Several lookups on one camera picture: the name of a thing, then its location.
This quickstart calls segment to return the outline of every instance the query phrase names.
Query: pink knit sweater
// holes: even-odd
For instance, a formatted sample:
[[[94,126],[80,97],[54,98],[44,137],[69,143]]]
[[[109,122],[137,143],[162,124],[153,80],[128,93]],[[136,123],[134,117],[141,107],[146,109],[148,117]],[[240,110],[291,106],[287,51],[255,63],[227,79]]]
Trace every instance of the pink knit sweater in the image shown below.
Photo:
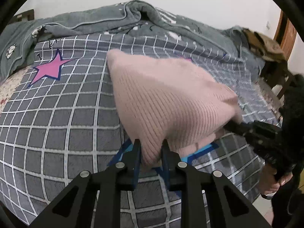
[[[237,95],[190,61],[111,50],[107,63],[119,118],[130,139],[140,139],[148,166],[164,139],[183,157],[214,141],[230,119],[242,121]]]

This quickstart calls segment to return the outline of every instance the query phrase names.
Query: cartoon print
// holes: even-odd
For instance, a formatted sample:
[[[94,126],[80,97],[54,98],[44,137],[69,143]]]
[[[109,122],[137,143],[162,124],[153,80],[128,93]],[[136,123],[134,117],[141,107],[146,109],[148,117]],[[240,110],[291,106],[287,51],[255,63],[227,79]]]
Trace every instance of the cartoon print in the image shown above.
[[[34,69],[37,70],[36,75],[34,79],[31,81],[29,86],[33,85],[43,77],[49,77],[54,80],[60,80],[61,76],[61,67],[65,63],[71,61],[72,59],[69,60],[63,60],[62,55],[59,49],[56,51],[56,55],[52,61],[49,63],[44,63],[41,65],[38,65],[36,67],[33,67]]]
[[[13,54],[13,51],[15,50],[16,45],[11,45],[8,49],[7,49],[7,53],[6,53],[6,58],[9,59],[11,57],[11,55]]]
[[[32,38],[36,39],[38,35],[43,34],[45,31],[45,26],[37,27],[34,31],[32,31]]]

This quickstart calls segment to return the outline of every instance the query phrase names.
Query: pink star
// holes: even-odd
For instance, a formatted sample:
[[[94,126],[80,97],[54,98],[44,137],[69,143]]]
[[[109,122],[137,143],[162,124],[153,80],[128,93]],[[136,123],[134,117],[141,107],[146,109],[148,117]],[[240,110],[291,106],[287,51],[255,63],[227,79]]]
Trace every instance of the pink star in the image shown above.
[[[59,81],[61,76],[61,66],[71,60],[72,59],[62,60],[61,52],[57,49],[56,55],[51,62],[33,67],[33,69],[37,70],[37,73],[29,86],[33,85],[43,77],[49,77]]]

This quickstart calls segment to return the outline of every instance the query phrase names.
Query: gray comforter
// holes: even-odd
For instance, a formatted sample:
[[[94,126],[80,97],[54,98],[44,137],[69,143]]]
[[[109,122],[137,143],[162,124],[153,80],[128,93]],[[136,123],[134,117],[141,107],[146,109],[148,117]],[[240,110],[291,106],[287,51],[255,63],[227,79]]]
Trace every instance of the gray comforter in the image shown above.
[[[37,70],[29,69],[0,116],[0,199],[25,223],[31,223],[82,170],[105,170],[125,141],[106,61],[113,48],[156,58],[191,58],[236,92],[244,121],[277,123],[255,90],[246,62],[213,45],[121,33],[40,42],[33,66],[50,62],[58,49],[63,60],[71,61],[62,66],[59,80],[42,78],[31,86]],[[205,172],[222,171],[250,201],[255,200],[260,158],[234,134],[216,143],[218,149],[192,164]],[[180,201],[177,193],[166,191],[154,170],[141,172],[136,190],[122,192],[121,227],[179,228]],[[205,208],[209,219],[207,203]]]
[[[32,64],[37,42],[89,33],[125,33],[179,39],[247,61],[251,79],[256,81],[264,62],[246,48],[246,39],[237,30],[218,30],[192,19],[174,15],[152,5],[133,0],[83,12],[60,14],[8,25],[0,36],[0,84],[16,69]]]

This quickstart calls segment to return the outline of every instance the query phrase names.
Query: wooden headboard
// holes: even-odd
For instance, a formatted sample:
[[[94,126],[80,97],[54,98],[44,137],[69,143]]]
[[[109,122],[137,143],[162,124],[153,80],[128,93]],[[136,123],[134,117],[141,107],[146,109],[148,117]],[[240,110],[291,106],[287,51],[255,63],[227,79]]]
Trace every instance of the wooden headboard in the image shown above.
[[[32,21],[34,19],[35,19],[34,10],[31,9],[31,10],[28,10],[23,13],[15,15],[13,18],[11,18],[11,20],[9,21],[8,24],[12,24],[12,23],[19,22],[19,21]]]

